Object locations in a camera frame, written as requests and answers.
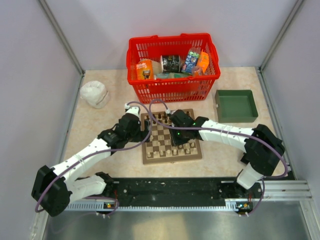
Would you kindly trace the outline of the black printed can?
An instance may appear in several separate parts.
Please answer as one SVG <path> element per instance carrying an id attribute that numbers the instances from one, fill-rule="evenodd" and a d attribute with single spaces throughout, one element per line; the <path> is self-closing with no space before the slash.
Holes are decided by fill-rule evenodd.
<path id="1" fill-rule="evenodd" d="M 179 73 L 181 71 L 181 57 L 179 55 L 161 55 L 162 73 Z"/>

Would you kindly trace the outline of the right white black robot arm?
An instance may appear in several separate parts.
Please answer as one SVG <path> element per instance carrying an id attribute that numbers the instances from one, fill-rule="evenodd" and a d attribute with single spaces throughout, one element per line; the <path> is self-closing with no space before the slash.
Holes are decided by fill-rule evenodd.
<path id="1" fill-rule="evenodd" d="M 240 160 L 246 164 L 236 177 L 233 192 L 245 198 L 252 191 L 255 182 L 274 173 L 279 162 L 285 162 L 283 141 L 263 124 L 255 128 L 242 128 L 221 124 L 207 117 L 193 119 L 181 109 L 168 113 L 169 128 L 174 146 L 190 140 L 218 142 L 235 147 L 243 152 Z"/>

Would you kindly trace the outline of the orange carton package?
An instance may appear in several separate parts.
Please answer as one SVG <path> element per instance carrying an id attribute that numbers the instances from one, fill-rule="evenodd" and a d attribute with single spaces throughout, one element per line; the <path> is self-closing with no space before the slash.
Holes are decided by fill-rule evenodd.
<path id="1" fill-rule="evenodd" d="M 209 66 L 209 55 L 202 51 L 197 60 L 196 66 L 192 70 L 194 77 L 203 76 Z"/>

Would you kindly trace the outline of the orange razor package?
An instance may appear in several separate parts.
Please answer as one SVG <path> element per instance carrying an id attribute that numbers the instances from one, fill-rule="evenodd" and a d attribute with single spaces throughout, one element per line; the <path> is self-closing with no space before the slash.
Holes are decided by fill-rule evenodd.
<path id="1" fill-rule="evenodd" d="M 137 80 L 153 80 L 153 65 L 150 59 L 141 60 L 135 65 Z"/>

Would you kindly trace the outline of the wooden chess board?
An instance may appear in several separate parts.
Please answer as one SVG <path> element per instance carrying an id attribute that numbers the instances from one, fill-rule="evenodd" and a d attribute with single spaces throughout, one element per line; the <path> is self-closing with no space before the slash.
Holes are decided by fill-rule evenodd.
<path id="1" fill-rule="evenodd" d="M 183 145 L 172 145 L 170 130 L 152 122 L 149 141 L 142 144 L 142 163 L 144 165 L 186 162 L 202 159 L 200 141 L 191 139 Z"/>

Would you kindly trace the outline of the green pouch package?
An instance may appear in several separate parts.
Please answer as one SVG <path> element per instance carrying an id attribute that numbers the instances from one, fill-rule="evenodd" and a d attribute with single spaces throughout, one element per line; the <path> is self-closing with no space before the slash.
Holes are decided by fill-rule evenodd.
<path id="1" fill-rule="evenodd" d="M 158 73 L 154 75 L 154 79 L 179 79 L 179 78 L 187 78 L 190 75 L 184 74 L 184 73 L 175 73 L 175 72 L 170 72 L 170 73 Z"/>

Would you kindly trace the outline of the white crumpled cloth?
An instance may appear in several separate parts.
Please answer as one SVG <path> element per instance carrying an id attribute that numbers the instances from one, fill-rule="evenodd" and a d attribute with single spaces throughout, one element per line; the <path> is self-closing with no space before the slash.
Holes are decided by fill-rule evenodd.
<path id="1" fill-rule="evenodd" d="M 95 109 L 103 108 L 110 100 L 110 92 L 97 80 L 89 81 L 80 88 L 80 98 Z"/>

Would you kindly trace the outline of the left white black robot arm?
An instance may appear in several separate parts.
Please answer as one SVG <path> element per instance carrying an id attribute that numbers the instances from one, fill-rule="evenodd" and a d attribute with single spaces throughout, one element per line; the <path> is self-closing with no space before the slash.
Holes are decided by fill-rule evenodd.
<path id="1" fill-rule="evenodd" d="M 149 127 L 141 129 L 140 108 L 130 107 L 112 128 L 103 130 L 88 146 L 69 159 L 48 167 L 42 166 L 36 173 L 31 196 L 36 200 L 35 212 L 46 211 L 51 217 L 62 213 L 75 201 L 100 195 L 109 198 L 114 191 L 108 176 L 96 173 L 80 176 L 98 162 L 115 152 L 127 151 L 127 143 L 140 146 L 148 140 Z"/>

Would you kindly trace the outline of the red plastic shopping basket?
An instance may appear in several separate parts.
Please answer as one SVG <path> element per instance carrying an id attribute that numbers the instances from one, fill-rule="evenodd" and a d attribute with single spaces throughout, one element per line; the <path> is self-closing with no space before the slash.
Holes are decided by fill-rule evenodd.
<path id="1" fill-rule="evenodd" d="M 204 100 L 221 75 L 208 33 L 131 38 L 126 67 L 128 83 L 146 104 Z"/>

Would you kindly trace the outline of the black mounting base rail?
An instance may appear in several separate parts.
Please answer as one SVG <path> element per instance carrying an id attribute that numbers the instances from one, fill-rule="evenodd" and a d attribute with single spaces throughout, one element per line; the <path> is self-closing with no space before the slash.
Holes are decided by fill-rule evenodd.
<path id="1" fill-rule="evenodd" d="M 216 207 L 226 199 L 258 199 L 259 187 L 245 189 L 233 177 L 125 177 L 109 180 L 100 196 L 120 207 Z"/>

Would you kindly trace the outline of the blue snack package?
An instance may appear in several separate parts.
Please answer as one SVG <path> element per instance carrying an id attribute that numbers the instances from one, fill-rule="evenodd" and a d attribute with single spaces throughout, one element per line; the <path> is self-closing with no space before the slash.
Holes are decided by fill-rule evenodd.
<path id="1" fill-rule="evenodd" d="M 198 59 L 200 57 L 201 48 L 191 47 L 188 51 L 184 64 L 181 67 L 181 72 L 184 74 L 192 74 L 193 68 L 197 65 Z"/>

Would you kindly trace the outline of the green plastic tray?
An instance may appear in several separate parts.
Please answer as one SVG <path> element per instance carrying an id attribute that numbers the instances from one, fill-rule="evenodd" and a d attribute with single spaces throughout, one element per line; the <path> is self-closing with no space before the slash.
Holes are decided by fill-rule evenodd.
<path id="1" fill-rule="evenodd" d="M 253 123 L 259 116 L 253 92 L 249 89 L 219 89 L 214 99 L 219 123 Z"/>

